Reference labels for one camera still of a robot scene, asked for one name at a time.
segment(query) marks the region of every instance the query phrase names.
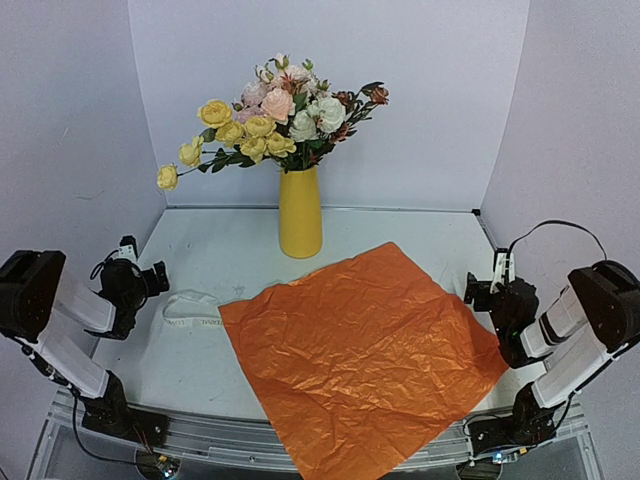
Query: crumpled orange fabric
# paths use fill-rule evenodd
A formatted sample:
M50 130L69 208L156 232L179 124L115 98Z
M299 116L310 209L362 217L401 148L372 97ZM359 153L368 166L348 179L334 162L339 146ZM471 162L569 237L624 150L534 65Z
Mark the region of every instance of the crumpled orange fabric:
M383 476L507 369L497 338L393 243L220 313L306 480Z

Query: wire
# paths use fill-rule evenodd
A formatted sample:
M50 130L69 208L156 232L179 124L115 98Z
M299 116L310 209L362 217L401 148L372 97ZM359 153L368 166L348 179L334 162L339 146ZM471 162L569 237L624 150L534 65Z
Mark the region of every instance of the wire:
M113 252L111 252L109 255L107 255L106 257L104 257L104 260L101 261L99 264L97 264L95 267L93 267L93 270L91 270L91 275L89 275L89 279L90 280L95 280L96 277L100 274L100 272L102 271L102 269L104 268L104 266L107 264L107 262L109 260L111 260L111 257L114 256L116 253L118 253L118 250L114 250Z
M86 453L90 457L95 458L96 460L100 460L102 462L120 463L122 465L132 465L134 467L138 466L136 462L130 462L128 460L118 460L115 458L101 457L100 455L96 455L95 453L87 450L87 448L80 441L80 436L78 435L78 427L76 426L77 417L78 417L78 396L74 395L73 396L73 418L71 419L71 425L73 427L73 435L76 437L76 442L78 442L78 446L80 447L80 450L82 450L84 453Z
M156 452L153 451L153 448L151 448L151 445L149 445L149 441L147 440L147 435L144 433L144 429L138 430L136 425L133 426L133 429L138 435L138 438L140 439L140 443L144 445L144 448L147 450L147 452L149 452L149 454L152 455L156 459L156 461L158 461L158 455L156 454Z
M571 392L569 394L569 398L567 398L567 406L565 407L564 412L560 417L560 420L558 420L558 423L556 423L555 426L553 427L553 433L556 433L558 431L558 429L562 425L562 422L564 422L564 419L567 418L567 413L569 413L569 409L571 408L571 401L573 400L573 397L575 396L575 394L576 392Z
M137 307L134 305L129 305L130 308L133 308L135 309L136 312L138 312L142 307L144 307L147 304L147 300L149 300L149 285L147 284L147 280L144 278L144 274L142 273L142 270L138 265L126 259L116 258L115 260L113 260L111 258L113 257L113 255L118 253L118 251L119 250L112 251L111 253L109 253L109 255L107 255L104 258L104 260L102 260L95 267L93 267L93 270L91 270L91 275L89 275L89 279L95 280L97 276L100 274L100 272L102 272L102 270L107 266L107 263L110 261L125 263L128 267L133 269L138 274L138 276L142 280L142 284L144 285L144 298L142 300L142 303Z
M582 225L578 225L577 223L568 222L567 220L554 220L554 219L545 220L544 222L540 222L539 224L537 224L535 227L533 227L531 230L529 230L527 233L525 233L521 237L516 238L513 242L511 242L511 245L509 245L509 249L507 250L507 258L506 258L506 261L505 261L505 273L504 273L505 285L509 281L509 264L510 264L510 260L511 260L511 252L513 252L513 248L516 246L516 243L518 243L520 240L522 240L524 238L527 238L529 235L531 235L533 232L535 232L538 228L544 227L545 225L561 225L561 226L564 226L564 227L572 227L572 228L576 228L578 230L582 230L585 233L588 233L596 241L596 243L598 244L598 247L600 247L600 250L602 250L602 254L604 255L604 259L608 260L607 252L604 249L604 247L602 246L602 243L600 243L600 240L598 239L598 237L596 237L587 228L583 227Z
M476 423L473 422L472 420L474 418L479 418L479 417L485 417L485 418L497 418L498 420L501 420L504 417L501 417L499 415L495 415L493 413L479 413L477 415L472 416L471 418L465 420L464 424L462 425L462 433L467 436L467 437L471 437L471 433L469 433L469 429L467 428L469 425L471 425L472 423Z

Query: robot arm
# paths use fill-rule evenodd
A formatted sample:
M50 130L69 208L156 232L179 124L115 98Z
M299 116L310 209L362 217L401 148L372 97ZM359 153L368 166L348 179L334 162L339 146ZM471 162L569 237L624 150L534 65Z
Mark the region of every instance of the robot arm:
M504 267L499 261L496 270ZM605 260L573 270L569 285L536 317L535 287L521 278L506 286L467 278L466 303L491 314L500 351L512 368L547 358L552 365L522 388L513 414L469 424L474 454L503 445L537 445L555 436L554 414L613 360L640 341L640 283L624 266ZM569 348L560 345L567 343Z
M65 260L62 252L18 251L0 268L0 333L85 404L85 428L136 442L142 430L150 445L162 444L167 417L130 408L118 377L78 348L63 325L71 319L92 335L126 339L146 299L169 289L164 264L141 271L135 240L125 237L99 264L102 289L94 293L64 270Z

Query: pink flower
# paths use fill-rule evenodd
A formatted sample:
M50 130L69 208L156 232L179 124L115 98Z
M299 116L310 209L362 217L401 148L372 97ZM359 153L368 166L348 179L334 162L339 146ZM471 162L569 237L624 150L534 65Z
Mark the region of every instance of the pink flower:
M274 88L262 101L262 110L275 118L278 123L287 123L289 114L294 112L293 97L281 88Z
M257 107L266 95L267 85L264 82L247 83L242 92L242 103L247 107Z
M264 111L260 107L247 107L236 113L236 122L244 125L251 117L264 117L264 115Z

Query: black cable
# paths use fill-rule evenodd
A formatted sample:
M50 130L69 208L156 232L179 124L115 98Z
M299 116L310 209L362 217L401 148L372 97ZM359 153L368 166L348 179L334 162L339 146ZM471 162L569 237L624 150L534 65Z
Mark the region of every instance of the black cable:
M133 305L129 306L130 308L134 308L135 311L138 312L142 307L144 307L147 304L147 301L149 300L149 285L147 284L147 280L144 278L142 270L138 265L126 259L121 259L121 258L116 258L115 260L111 259L111 257L114 254L118 253L118 251L119 250L112 251L109 255L105 257L104 260L102 260L95 267L93 267L93 270L91 271L91 275L89 275L89 279L95 280L96 277L100 274L100 272L102 272L102 270L104 269L104 267L107 265L109 261L126 263L128 267L133 269L138 274L138 276L142 280L142 284L144 285L144 299L142 300L142 303L137 307Z
M111 259L111 257L118 253L118 250L114 250L113 252L111 252L109 255L107 255L103 261L101 261L99 264L97 264L95 267L93 267L93 270L91 270L91 275L89 275L89 279L90 280L95 280L96 277L98 276L98 274L102 271L102 269L104 268L105 264Z
M469 433L469 429L467 428L469 425L471 425L472 420L474 418L478 418L478 417L485 417L485 418L497 418L498 420L501 420L504 417L501 417L499 415L495 415L493 413L478 413L477 415L472 416L471 418L465 419L464 424L462 425L462 433L467 436L467 437L471 437L471 434Z
M84 453L86 453L90 457L95 458L96 460L100 460L102 462L120 463L122 465L132 465L134 467L138 466L136 462L130 462L128 460L118 460L116 458L101 457L100 455L96 455L95 453L92 453L89 450L87 450L87 448L80 441L80 436L78 435L78 427L76 426L77 416L78 416L78 396L74 395L73 396L73 418L71 419L71 425L73 427L73 435L76 437L76 442L78 442L78 446L80 447L80 450L82 450Z
M510 259L511 259L511 253L513 252L513 248L516 246L516 243L518 243L520 240L522 240L524 238L527 238L529 235L531 235L533 232L535 232L538 228L544 227L545 225L561 225L561 226L564 226L564 227L572 227L572 228L577 228L578 230L582 230L585 233L588 233L596 241L596 243L598 244L598 247L600 247L600 250L602 250L602 254L604 255L604 259L605 260L608 259L607 258L607 252L605 251L604 247L602 246L602 243L600 243L600 240L598 239L598 237L596 237L587 228L583 227L582 225L578 225L577 223L568 222L567 220L554 220L554 219L545 220L544 222L540 222L539 224L537 224L535 227L533 227L531 230L529 230L527 233L525 233L521 237L516 238L513 242L511 242L511 245L509 245L509 249L507 250L507 258L505 260L505 273L504 273L504 275L505 275L504 276L505 285L507 283L509 283L509 264L510 264Z
M576 392L571 392L569 394L569 398L567 398L567 406L565 407L564 412L560 417L560 420L558 420L558 423L556 423L555 426L553 427L553 433L556 433L558 431L558 429L562 425L562 422L564 422L564 419L567 418L567 413L569 413L569 409L571 408L571 400L573 400L573 397L575 394Z

